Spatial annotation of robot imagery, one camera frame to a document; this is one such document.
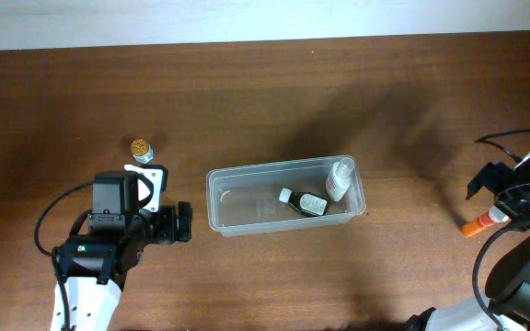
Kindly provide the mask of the white spray bottle clear cap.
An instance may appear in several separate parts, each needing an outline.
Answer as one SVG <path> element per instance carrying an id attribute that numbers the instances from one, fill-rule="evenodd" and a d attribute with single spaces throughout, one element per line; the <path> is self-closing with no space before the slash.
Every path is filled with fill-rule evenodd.
<path id="1" fill-rule="evenodd" d="M 340 201 L 351 186 L 351 173 L 355 163 L 350 157 L 343 157 L 335 162 L 326 179 L 326 191 L 333 201 Z"/>

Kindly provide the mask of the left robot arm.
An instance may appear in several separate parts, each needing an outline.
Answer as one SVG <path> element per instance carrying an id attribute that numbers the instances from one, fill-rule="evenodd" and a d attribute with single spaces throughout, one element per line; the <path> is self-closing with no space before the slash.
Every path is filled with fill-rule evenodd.
<path id="1" fill-rule="evenodd" d="M 51 330 L 106 330 L 127 274 L 148 245 L 191 239 L 193 209 L 187 201 L 157 211 L 84 212 L 67 240 L 52 250 L 56 277 Z"/>

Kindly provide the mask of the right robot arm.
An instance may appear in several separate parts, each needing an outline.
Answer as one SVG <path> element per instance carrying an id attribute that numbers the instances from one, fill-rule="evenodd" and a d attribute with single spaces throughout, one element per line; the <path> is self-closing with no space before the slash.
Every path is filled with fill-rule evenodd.
<path id="1" fill-rule="evenodd" d="M 472 268 L 473 298 L 443 309 L 434 307 L 413 315 L 405 324 L 411 331 L 530 330 L 530 235 L 492 268 L 485 286 L 478 274 L 483 257 L 504 234 L 530 233 L 530 152 L 515 155 L 514 166 L 486 164 L 468 183 L 472 198 L 482 188 L 494 196 L 493 206 L 463 226 L 466 236 L 492 225 L 500 228 L 480 248 Z"/>

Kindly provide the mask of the dark brown syrup bottle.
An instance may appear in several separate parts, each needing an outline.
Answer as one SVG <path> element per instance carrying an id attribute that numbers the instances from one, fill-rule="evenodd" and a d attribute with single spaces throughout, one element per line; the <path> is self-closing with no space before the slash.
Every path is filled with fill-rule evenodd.
<path id="1" fill-rule="evenodd" d="M 313 193 L 293 192 L 288 188 L 283 188 L 279 201 L 305 217 L 322 217 L 328 214 L 328 201 Z"/>

